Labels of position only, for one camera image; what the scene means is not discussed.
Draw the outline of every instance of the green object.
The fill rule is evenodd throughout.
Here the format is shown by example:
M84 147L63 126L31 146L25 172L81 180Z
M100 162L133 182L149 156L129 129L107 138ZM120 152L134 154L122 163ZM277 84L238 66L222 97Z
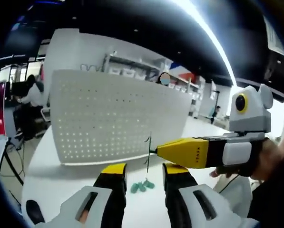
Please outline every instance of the green object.
M131 193L136 193L138 189L139 189L139 185L136 184L136 183L134 183L134 184L131 186L130 192L131 192Z
M143 184L142 182L139 182L139 183L138 183L138 187L140 188L140 191L141 191L141 192L146 191L146 187L144 186L144 184Z
M144 181L143 183L144 186L146 186L149 189L154 189L155 188L155 184L151 183L149 180L146 179L146 181Z

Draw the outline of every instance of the white pegboard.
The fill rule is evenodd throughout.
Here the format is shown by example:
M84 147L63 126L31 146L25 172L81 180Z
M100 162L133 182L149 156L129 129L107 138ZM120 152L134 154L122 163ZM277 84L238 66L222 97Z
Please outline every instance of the white pegboard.
M51 87L54 142L63 164L122 162L181 137L190 95L100 72L57 70Z

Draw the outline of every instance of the shelf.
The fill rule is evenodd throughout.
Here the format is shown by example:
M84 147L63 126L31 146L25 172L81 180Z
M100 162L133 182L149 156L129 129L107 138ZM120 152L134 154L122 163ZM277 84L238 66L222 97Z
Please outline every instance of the shelf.
M129 59L129 58L125 58L125 57L119 57L119 56L114 56L114 55L110 55L110 61L114 62L114 63L121 63L121 64L125 64L125 65L129 65L132 67L138 67L144 70L157 70L160 71L160 68L158 68L155 65L151 65L149 63L145 63L145 62L140 62L137 59Z
M188 84L188 81L185 80L185 79L183 79L183 78L180 78L180 77L177 77L177 76L174 76L174 75L170 75L170 76L172 76L172 77L174 77L174 78L176 78L176 79L178 79L178 80L180 80L180 81L185 82L186 84ZM197 88L197 89L200 88L200 86L198 86L198 85L196 85L196 84L194 84L194 83L190 83L190 85L193 86L193 87L195 87L195 88Z

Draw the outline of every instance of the person in white shirt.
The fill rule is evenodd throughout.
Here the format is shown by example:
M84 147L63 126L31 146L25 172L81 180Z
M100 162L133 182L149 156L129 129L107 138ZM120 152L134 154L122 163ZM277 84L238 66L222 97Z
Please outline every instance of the person in white shirt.
M34 75L30 75L26 83L29 88L28 94L25 97L17 98L17 101L24 104L19 112L18 119L24 139L29 140L36 134L34 119L41 115L40 111L43 104L43 86L36 82Z

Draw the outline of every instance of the ceiling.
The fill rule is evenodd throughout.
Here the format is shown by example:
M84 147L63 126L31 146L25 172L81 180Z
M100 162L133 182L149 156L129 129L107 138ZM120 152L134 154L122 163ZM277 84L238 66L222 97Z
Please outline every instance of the ceiling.
M249 81L266 83L281 91L281 94L275 94L275 98L284 101L284 57L268 49L265 23L260 12L260 9L265 9L263 12L272 15L273 0L267 0L266 4L254 4L252 2L256 1L251 0L191 2L220 41L238 85L246 86ZM35 34L35 47L39 47L41 40L50 39L56 28L79 28L81 32L138 44L204 76L208 81L213 79L216 84L231 85L225 64L208 35L171 0L36 1L32 5L30 7L31 2L23 1L21 11L17 11L19 14L12 14L9 29L18 22L18 31ZM25 17L18 21L20 15ZM278 28L278 33L284 34L284 28ZM13 44L12 51L17 51L15 47L19 45ZM0 57L6 53L9 55L10 49L10 46L0 46ZM35 55L35 51L31 51L25 59L30 55ZM267 69L272 69L272 73L269 80L264 80Z

